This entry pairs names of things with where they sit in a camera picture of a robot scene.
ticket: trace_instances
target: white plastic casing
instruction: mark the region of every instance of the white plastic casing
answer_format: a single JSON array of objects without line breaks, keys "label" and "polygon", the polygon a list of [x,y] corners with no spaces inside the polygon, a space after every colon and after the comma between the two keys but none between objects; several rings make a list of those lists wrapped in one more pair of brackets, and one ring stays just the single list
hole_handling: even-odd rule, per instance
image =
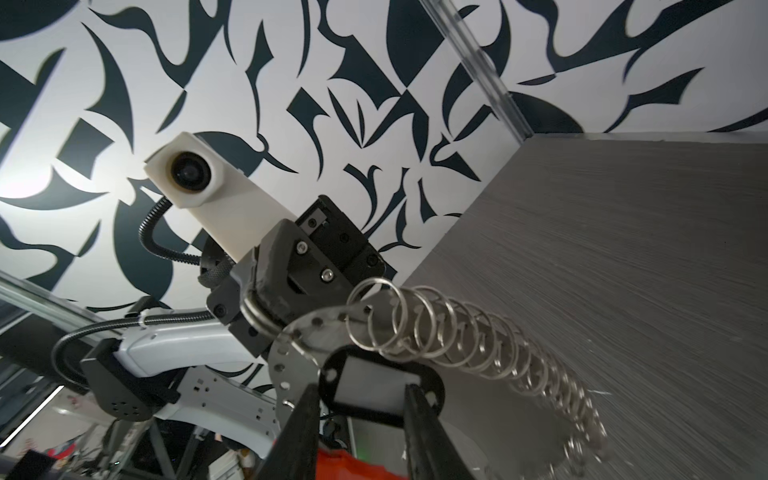
[{"label": "white plastic casing", "polygon": [[[210,183],[202,191],[186,190],[170,176],[171,162],[185,151],[200,155],[210,167]],[[144,171],[175,207],[187,209],[194,215],[235,261],[261,243],[278,221],[296,219],[213,148],[187,132],[153,154]]]}]

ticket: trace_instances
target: screw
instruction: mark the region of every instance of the screw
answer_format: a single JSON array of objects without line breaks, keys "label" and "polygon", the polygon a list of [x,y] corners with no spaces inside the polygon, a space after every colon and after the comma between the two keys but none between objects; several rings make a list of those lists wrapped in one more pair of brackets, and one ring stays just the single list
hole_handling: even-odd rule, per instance
[{"label": "screw", "polygon": [[219,303],[214,307],[214,316],[216,318],[221,318],[222,316],[226,316],[226,314],[227,314],[227,308],[221,303]]}]

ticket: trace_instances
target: fluorescent light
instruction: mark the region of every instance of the fluorescent light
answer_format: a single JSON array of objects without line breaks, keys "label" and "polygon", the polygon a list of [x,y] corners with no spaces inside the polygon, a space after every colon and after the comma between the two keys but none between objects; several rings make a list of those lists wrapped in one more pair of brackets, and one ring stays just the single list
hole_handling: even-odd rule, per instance
[{"label": "fluorescent light", "polygon": [[14,430],[14,431],[13,431],[13,433],[12,433],[11,435],[9,435],[9,436],[8,436],[8,438],[6,438],[6,439],[3,441],[3,443],[0,443],[0,449],[2,449],[2,448],[3,448],[3,447],[5,447],[5,446],[6,446],[8,443],[10,443],[10,442],[11,442],[11,440],[13,440],[13,438],[14,438],[16,435],[18,435],[18,433],[19,433],[19,432],[20,432],[20,431],[21,431],[21,430],[22,430],[24,427],[26,427],[26,426],[27,426],[27,424],[28,424],[29,422],[31,422],[31,421],[32,421],[32,419],[35,417],[35,415],[37,415],[38,413],[40,413],[40,411],[41,411],[41,410],[43,410],[43,407],[45,407],[45,406],[46,406],[46,405],[47,405],[47,404],[48,404],[48,403],[49,403],[51,400],[53,400],[53,398],[56,396],[56,394],[57,394],[57,393],[59,393],[59,392],[61,391],[61,389],[63,389],[63,388],[64,388],[64,386],[63,386],[63,385],[59,385],[59,386],[56,388],[56,390],[54,390],[54,391],[53,391],[53,393],[52,393],[51,395],[49,395],[49,396],[48,396],[48,398],[47,398],[47,399],[43,400],[43,403],[41,403],[41,404],[40,404],[40,406],[39,406],[38,408],[36,408],[36,409],[35,409],[35,411],[34,411],[34,412],[32,412],[32,413],[29,415],[29,417],[27,417],[27,418],[24,420],[24,422],[22,422],[22,424],[21,424],[21,425],[19,425],[19,426],[16,428],[16,430]]}]

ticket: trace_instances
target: metal spiral ring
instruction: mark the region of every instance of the metal spiral ring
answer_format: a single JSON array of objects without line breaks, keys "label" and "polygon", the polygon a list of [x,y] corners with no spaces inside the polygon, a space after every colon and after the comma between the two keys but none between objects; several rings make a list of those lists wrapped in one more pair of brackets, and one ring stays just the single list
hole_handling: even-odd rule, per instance
[{"label": "metal spiral ring", "polygon": [[[400,287],[379,277],[358,283],[347,305],[359,302],[360,295],[375,285],[390,290],[392,335],[384,341],[377,338],[376,331],[381,335],[382,325],[376,322],[381,322],[382,317],[376,320],[373,307],[368,305],[363,309],[365,319],[343,317],[355,345],[395,362],[429,359],[484,379],[506,381],[518,394],[541,399],[573,423],[574,434],[564,444],[565,472],[584,474],[585,445],[602,460],[607,433],[587,389],[570,369],[509,318],[447,297],[429,286]],[[352,323],[360,322],[367,324],[367,339],[353,332]],[[560,471],[550,465],[545,478],[555,478]]]}]

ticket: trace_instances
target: bolt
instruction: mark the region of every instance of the bolt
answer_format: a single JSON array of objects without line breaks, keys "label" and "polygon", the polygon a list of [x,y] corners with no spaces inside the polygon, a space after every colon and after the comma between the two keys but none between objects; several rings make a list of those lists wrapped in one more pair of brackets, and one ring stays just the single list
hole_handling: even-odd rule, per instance
[{"label": "bolt", "polygon": [[333,271],[330,268],[326,268],[320,274],[320,278],[323,279],[323,282],[328,283],[329,281],[333,280]]},{"label": "bolt", "polygon": [[225,316],[227,314],[227,308],[219,303],[214,307],[214,316],[216,318],[221,318],[222,316]]}]

